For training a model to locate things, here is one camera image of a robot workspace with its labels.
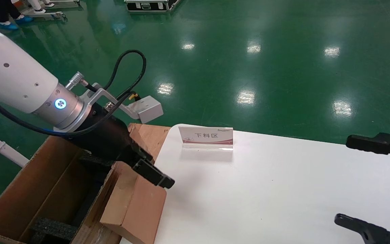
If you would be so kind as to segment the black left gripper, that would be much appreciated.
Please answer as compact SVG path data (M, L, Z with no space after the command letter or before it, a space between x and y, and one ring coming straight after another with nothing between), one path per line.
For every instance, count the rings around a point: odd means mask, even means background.
M175 184L174 179L154 165L153 156L130 139L127 126L115 116L89 133L69 137L68 141L102 160L127 163L155 186L170 189Z

